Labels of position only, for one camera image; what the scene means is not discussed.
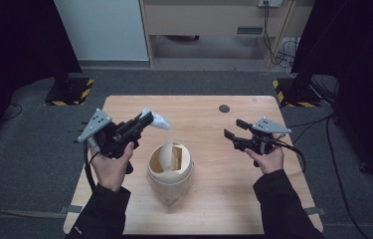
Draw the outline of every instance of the wooden table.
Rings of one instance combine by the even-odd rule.
[[[219,111],[227,105],[226,114]],[[251,133],[236,126],[236,119],[255,123],[267,117],[284,125],[278,103],[273,97],[251,96],[114,96],[108,97],[103,110],[113,121],[127,121],[143,108],[166,117],[171,130],[148,126],[139,140],[131,162],[133,173],[123,186],[131,191],[126,210],[124,234],[135,235],[249,235],[263,234],[260,204],[253,184],[262,176],[253,161],[233,149],[223,129],[250,138]],[[146,179],[151,152],[173,137],[184,144],[195,163],[195,181],[188,194],[169,213],[153,194]],[[291,144],[287,136],[285,142]],[[295,153],[284,150],[284,169],[304,208],[314,203]],[[72,205],[85,206],[91,190],[82,172]],[[78,213],[69,213],[64,231],[69,233]],[[310,219],[322,231],[317,214]]]

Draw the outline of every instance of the hazard tape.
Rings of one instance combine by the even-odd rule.
[[[74,106],[74,105],[82,105],[85,100],[87,99],[88,94],[90,93],[91,87],[93,86],[93,79],[89,79],[87,84],[85,85],[84,91],[81,94],[80,98],[76,101],[51,101],[46,102],[46,106],[57,106],[57,107],[63,107],[63,106]]]
[[[288,103],[285,98],[284,94],[282,93],[279,82],[273,81],[274,88],[276,89],[277,96],[279,98],[280,106],[281,107],[307,107],[307,108],[313,108],[313,107],[320,107],[320,104],[314,104],[314,103],[305,103],[305,102],[299,102],[299,103]]]

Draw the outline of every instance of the handheld controller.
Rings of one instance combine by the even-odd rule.
[[[291,133],[291,129],[281,126],[265,117],[255,124],[237,119],[236,125],[244,130],[249,130],[252,133],[252,137],[250,139],[236,137],[226,129],[224,129],[224,137],[233,142],[235,149],[245,151],[245,148],[249,148],[260,155],[269,154],[274,150],[274,145],[278,144],[278,140],[273,137],[273,133]],[[259,167],[256,161],[254,161],[254,166]]]
[[[140,134],[153,120],[152,112],[149,112],[145,116],[139,114],[127,122],[122,121],[119,124],[115,124],[111,121],[109,115],[100,109],[96,109],[87,127],[78,137],[78,141],[84,142],[87,140],[96,152],[106,157],[120,158],[123,156],[127,144],[131,141],[134,143],[134,148],[139,147]],[[133,166],[129,162],[126,174],[132,171]]]

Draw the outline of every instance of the wooden piece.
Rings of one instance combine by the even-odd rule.
[[[220,105],[229,106],[230,111],[221,113]],[[256,122],[267,117],[284,125],[277,100],[251,96],[113,96],[106,99],[103,110],[119,123],[134,118],[143,108],[166,117],[171,130],[149,126],[142,133],[140,146],[131,159],[134,171],[123,183],[132,193],[124,234],[263,234],[260,204],[252,187],[262,173],[245,153],[233,149],[233,144],[224,138],[223,129],[250,138],[248,131],[236,126],[236,119]],[[195,180],[185,198],[166,213],[149,186],[146,170],[152,151],[171,137],[189,149],[195,163]],[[284,141],[291,144],[289,136]],[[285,149],[284,155],[284,169],[303,207],[313,207],[295,153]],[[72,204],[84,206],[90,195],[83,172]],[[68,215],[66,233],[77,216]],[[322,231],[319,216],[310,218]]]
[[[266,66],[273,65],[283,37],[300,37],[314,0],[283,0],[270,8],[267,32],[272,53],[263,42],[264,34],[253,34],[264,52]],[[151,36],[237,36],[238,27],[265,27],[266,9],[256,0],[140,0],[151,66],[155,39]]]

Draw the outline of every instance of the dark curtain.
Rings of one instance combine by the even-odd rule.
[[[13,92],[65,73],[81,73],[52,0],[0,0],[0,118]]]
[[[373,171],[373,1],[316,0],[292,71],[305,71],[310,64],[314,74],[339,82],[334,109]]]

